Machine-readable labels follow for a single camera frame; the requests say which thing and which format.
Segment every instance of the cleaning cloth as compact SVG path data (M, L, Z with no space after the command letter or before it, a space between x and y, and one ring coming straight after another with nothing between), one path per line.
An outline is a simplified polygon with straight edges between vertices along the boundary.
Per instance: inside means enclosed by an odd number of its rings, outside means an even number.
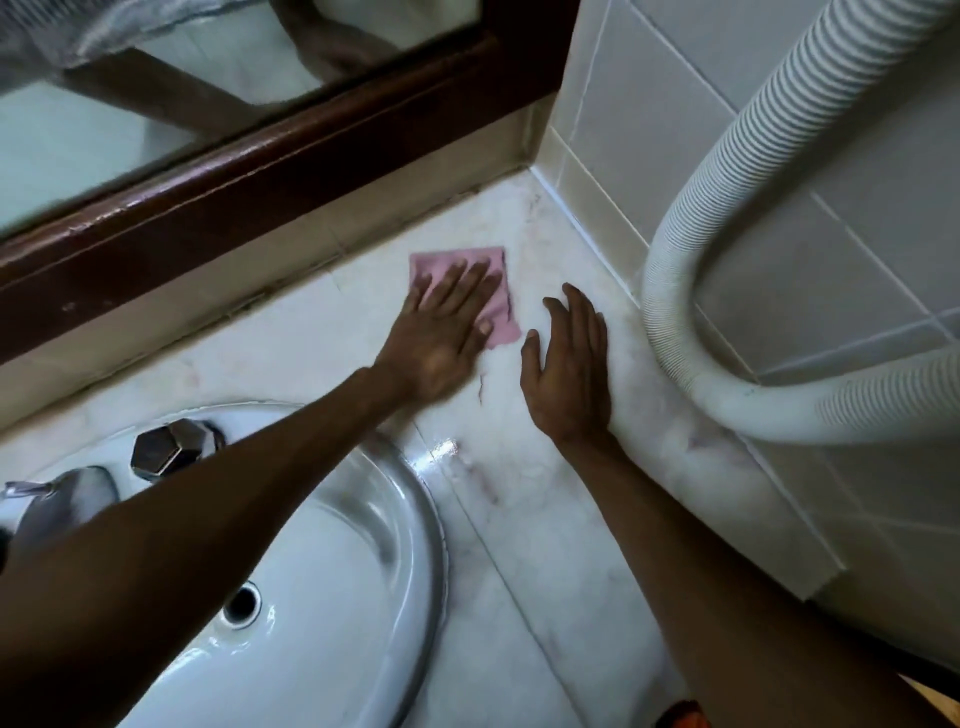
M437 283L444 277L446 270L457 260L465 260L467 266L473 265L481 258L490 259L488 274L499 271L503 274L500 285L493 297L484 306L477 320L486 319L493 324L490 338L487 339L487 349L493 349L501 344L513 344L520 338L520 327L514 320L514 312L510 307L510 289L507 287L506 251L503 248L464 248L459 251L442 251L441 253L412 253L410 254L410 282L417 276L429 273L433 278L427 296Z

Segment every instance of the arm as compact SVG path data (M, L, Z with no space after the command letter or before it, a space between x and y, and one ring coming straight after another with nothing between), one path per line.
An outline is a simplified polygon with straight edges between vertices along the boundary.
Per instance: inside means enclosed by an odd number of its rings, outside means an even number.
M17 725L119 721L365 434L469 378L491 330L474 320L499 281L487 267L462 279L451 268L422 304L430 280L416 281L373 366L321 400L14 560L0 576L4 714ZM145 631L144 614L163 619Z
M630 461L608 430L603 317L576 288L564 291L569 310L545 300L552 326L543 369L537 333L524 344L524 397L593 495L712 724L948 725Z

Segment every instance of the flexible hose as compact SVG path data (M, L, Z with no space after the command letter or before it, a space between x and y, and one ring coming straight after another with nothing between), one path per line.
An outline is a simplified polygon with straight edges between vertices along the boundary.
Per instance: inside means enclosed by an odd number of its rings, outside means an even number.
M960 0L833 0L736 117L654 235L642 308L662 368L721 425L797 444L956 433L960 349L822 381L761 387L730 374L693 327L697 267L716 233L784 164L928 38Z

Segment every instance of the white sink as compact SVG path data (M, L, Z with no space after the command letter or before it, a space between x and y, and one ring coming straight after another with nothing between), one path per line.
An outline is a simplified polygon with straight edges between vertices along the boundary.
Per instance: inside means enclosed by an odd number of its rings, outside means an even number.
M294 409L249 403L174 413L63 458L32 479L100 465L120 497L130 497L149 487L129 467L140 432L189 417L210 422L230 443ZM25 504L0 503L0 523L15 523L13 507ZM121 725L399 725L426 671L445 595L446 554L433 502L399 452L373 437L317 487L231 609L194 638ZM144 629L160 619L144 615Z

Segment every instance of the drain hole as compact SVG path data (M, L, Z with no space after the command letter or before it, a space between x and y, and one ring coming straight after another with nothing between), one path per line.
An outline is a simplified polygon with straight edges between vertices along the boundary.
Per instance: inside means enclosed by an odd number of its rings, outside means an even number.
M243 629L253 624L260 614L260 591L248 581L233 595L221 612L224 621L233 629Z

